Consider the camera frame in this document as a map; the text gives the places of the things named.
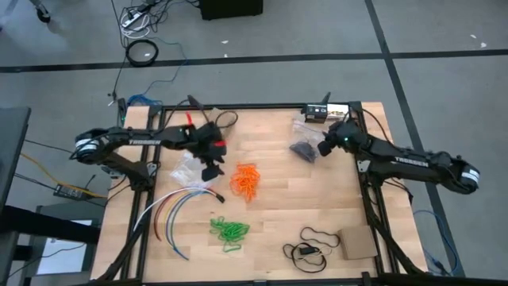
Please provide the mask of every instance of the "white paper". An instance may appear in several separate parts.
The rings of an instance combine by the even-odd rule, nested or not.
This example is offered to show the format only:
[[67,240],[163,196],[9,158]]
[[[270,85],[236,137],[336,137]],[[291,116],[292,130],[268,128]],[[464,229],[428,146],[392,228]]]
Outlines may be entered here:
[[[91,220],[77,220],[73,222],[81,223],[86,226],[90,226],[92,224]],[[86,245],[82,242],[70,242],[55,238],[48,238],[46,240],[42,256],[48,256],[61,249],[71,249],[80,245],[82,245],[82,247],[73,250],[60,251],[51,257],[41,258],[37,275],[81,272],[83,269],[83,260],[85,252],[87,251]]]

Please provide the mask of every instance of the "yellow cable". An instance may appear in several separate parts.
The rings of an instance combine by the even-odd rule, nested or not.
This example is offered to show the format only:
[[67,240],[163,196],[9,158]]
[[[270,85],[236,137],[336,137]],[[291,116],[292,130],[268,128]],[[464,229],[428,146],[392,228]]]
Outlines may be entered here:
[[[167,209],[167,212],[166,212],[166,220],[169,219],[169,212],[171,211],[171,209],[173,208],[173,206],[175,205],[176,202],[178,202],[182,197],[184,197],[184,195],[186,195],[188,193],[188,191],[182,191],[182,194],[179,195],[170,205],[169,205],[169,208]],[[167,233],[166,233],[166,230],[164,229],[164,226],[163,226],[163,229],[162,231],[164,232],[164,235],[166,236],[167,238]]]
[[76,191],[82,191],[83,193],[85,194],[88,194],[88,195],[91,195],[91,196],[94,196],[96,198],[104,198],[104,199],[107,199],[107,197],[105,197],[104,195],[98,195],[98,194],[95,194],[94,192],[92,191],[88,191],[88,190],[85,190],[83,188],[80,188],[80,187],[74,187],[74,186],[71,186],[70,184],[66,184],[64,182],[60,182],[57,178],[55,178],[54,176],[52,176],[48,170],[43,166],[41,165],[39,162],[37,162],[35,159],[33,159],[32,157],[28,156],[28,155],[25,155],[25,154],[21,154],[26,160],[29,160],[31,161],[32,163],[34,163],[35,165],[37,165],[37,167],[39,167],[39,169],[44,173],[46,174],[46,176],[49,177],[49,179],[51,179],[53,182],[57,183],[57,184],[61,184],[62,186],[64,187],[69,187],[73,190],[76,190]]

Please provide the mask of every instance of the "clear plastic bag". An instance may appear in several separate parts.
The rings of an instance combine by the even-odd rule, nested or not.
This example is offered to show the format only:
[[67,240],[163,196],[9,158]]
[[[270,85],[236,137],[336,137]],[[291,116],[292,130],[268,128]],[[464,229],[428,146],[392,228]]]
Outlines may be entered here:
[[313,163],[318,158],[318,144],[323,141],[323,133],[298,119],[293,121],[293,137],[289,149],[307,162]]
[[205,167],[198,158],[193,158],[191,153],[184,151],[170,176],[182,187],[208,188],[214,184],[217,178],[204,182],[201,179],[201,174]]

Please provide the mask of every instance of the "concrete floor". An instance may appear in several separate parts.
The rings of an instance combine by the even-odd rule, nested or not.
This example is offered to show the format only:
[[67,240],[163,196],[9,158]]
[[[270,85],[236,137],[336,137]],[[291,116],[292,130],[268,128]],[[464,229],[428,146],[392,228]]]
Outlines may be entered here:
[[[0,17],[10,1],[0,2]],[[503,0],[373,0],[392,52],[475,51],[508,48],[508,2]],[[190,59],[238,56],[381,52],[363,1],[265,0],[258,17],[203,21],[187,5],[171,8],[154,36],[178,41]],[[4,15],[0,68],[26,65],[121,62],[123,50],[109,2],[44,0],[52,23],[37,20],[27,0]],[[115,0],[117,9],[129,0]],[[174,46],[160,44],[159,60],[181,59]],[[482,172],[480,189],[457,195],[438,188],[453,238],[468,277],[508,279],[508,195],[503,181],[508,121],[504,96],[508,56],[395,60],[402,87],[426,149],[461,154]],[[143,92],[176,68],[128,68],[119,96]],[[76,134],[115,124],[108,107],[117,69],[0,73],[0,106],[30,106],[28,139],[72,149]],[[332,92],[336,101],[382,102],[395,143],[411,145],[384,60],[316,60],[284,63],[214,64],[183,67],[173,83],[158,83],[148,96],[175,104],[188,94],[204,103],[309,102]],[[70,184],[106,193],[109,181],[97,167],[67,159],[58,151],[26,143],[23,148]],[[17,171],[49,183],[36,167],[20,160]],[[423,184],[408,183],[415,210],[431,210]],[[62,203],[36,185],[15,179],[9,204],[35,210]],[[416,217],[424,247],[449,267],[435,220]],[[38,277],[32,285],[67,285],[87,273]],[[19,276],[9,281],[18,285]]]

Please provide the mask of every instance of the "wooden tabletop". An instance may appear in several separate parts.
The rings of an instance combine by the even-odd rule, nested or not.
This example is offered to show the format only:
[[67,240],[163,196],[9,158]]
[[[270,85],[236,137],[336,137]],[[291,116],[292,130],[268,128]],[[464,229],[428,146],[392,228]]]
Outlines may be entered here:
[[[362,104],[379,119],[390,136],[383,105],[380,102]],[[225,175],[214,185],[214,190],[225,197],[225,203],[220,204],[212,196],[202,195],[187,201],[178,213],[175,243],[190,258],[189,261],[179,257],[164,239],[161,242],[157,240],[151,224],[143,281],[357,278],[364,271],[375,276],[373,259],[346,261],[340,247],[327,256],[326,269],[316,274],[297,270],[282,251],[284,244],[300,242],[299,233],[304,226],[335,233],[347,226],[367,224],[353,156],[334,149],[329,156],[319,157],[315,164],[310,164],[292,153],[288,149],[293,136],[292,118],[299,110],[236,112],[239,120],[227,138],[228,153],[225,164],[221,166]],[[130,107],[125,126],[145,128],[147,114],[147,107]],[[200,113],[191,114],[196,125],[203,123]],[[365,115],[365,119],[368,132],[383,137],[374,119],[368,115]],[[178,112],[171,118],[170,125],[186,122],[185,114]],[[141,147],[136,146],[121,147],[119,150],[122,156],[130,160],[139,160],[140,152]],[[162,165],[157,176],[156,199],[181,188],[170,177],[181,156],[181,152],[161,151]],[[250,203],[229,189],[229,179],[237,163],[254,163],[261,175],[258,195]],[[109,196],[127,184],[125,182],[110,191]],[[425,257],[407,194],[385,185],[383,197],[395,241],[417,267],[425,270]],[[140,208],[144,207],[144,201],[143,197]],[[130,190],[108,203],[92,279],[105,272],[124,245],[132,204],[133,192]],[[165,218],[162,216],[157,225],[159,230],[164,228]],[[223,253],[222,242],[216,235],[210,234],[210,219],[219,216],[224,216],[229,222],[250,225],[240,250]],[[137,263],[138,245],[133,251],[132,276]],[[389,269],[386,253],[383,253],[383,259],[386,269]]]

